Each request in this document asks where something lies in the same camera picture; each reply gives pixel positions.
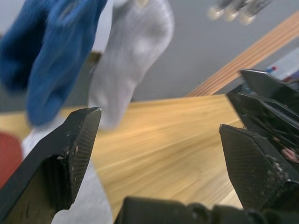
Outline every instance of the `blue sock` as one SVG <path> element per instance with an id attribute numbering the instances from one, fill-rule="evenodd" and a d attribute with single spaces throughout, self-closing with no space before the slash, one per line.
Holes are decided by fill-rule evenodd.
<path id="1" fill-rule="evenodd" d="M 45 6 L 26 1 L 12 27 L 0 42 L 0 81 L 11 93 L 27 89 L 32 64 L 42 47 Z"/>
<path id="2" fill-rule="evenodd" d="M 3 37 L 1 80 L 10 91 L 28 89 L 27 113 L 31 124 L 43 125 L 59 113 L 93 47 L 106 2 L 27 0 Z M 30 42 L 33 46 L 23 47 Z"/>

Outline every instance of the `wooden trim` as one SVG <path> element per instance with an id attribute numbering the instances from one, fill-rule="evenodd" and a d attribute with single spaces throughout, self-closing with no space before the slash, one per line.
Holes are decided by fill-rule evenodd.
<path id="1" fill-rule="evenodd" d="M 299 37 L 299 11 L 276 26 L 239 56 L 209 77 L 187 97 L 212 95 L 239 77 L 239 69 L 252 68 Z"/>

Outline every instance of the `white cloth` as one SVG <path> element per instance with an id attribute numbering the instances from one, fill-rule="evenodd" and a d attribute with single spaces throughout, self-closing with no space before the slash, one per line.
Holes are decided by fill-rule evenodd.
<path id="1" fill-rule="evenodd" d="M 89 107 L 100 107 L 100 129 L 121 121 L 136 86 L 169 45 L 174 18 L 167 0 L 116 4 L 107 48 L 93 72 Z"/>

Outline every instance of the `carbon fiber texture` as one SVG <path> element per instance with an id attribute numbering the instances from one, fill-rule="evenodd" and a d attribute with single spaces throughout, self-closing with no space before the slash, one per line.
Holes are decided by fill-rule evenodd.
<path id="1" fill-rule="evenodd" d="M 298 209 L 292 198 L 299 175 L 265 137 L 226 125 L 220 134 L 228 175 L 244 208 Z"/>
<path id="2" fill-rule="evenodd" d="M 99 120 L 100 113 L 91 113 L 87 115 L 85 122 L 73 143 L 73 150 L 71 150 L 69 155 L 71 193 L 73 200 L 77 197 L 77 193 L 91 157 L 94 140 L 99 127 Z"/>

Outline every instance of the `wooden tabletop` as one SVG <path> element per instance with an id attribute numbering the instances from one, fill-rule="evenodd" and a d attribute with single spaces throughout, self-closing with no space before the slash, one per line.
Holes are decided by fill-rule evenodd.
<path id="1" fill-rule="evenodd" d="M 116 130 L 98 132 L 92 159 L 114 216 L 126 196 L 241 207 L 226 170 L 221 123 L 242 126 L 218 95 L 132 103 Z M 2 114 L 3 130 L 20 139 L 30 131 L 24 113 Z"/>

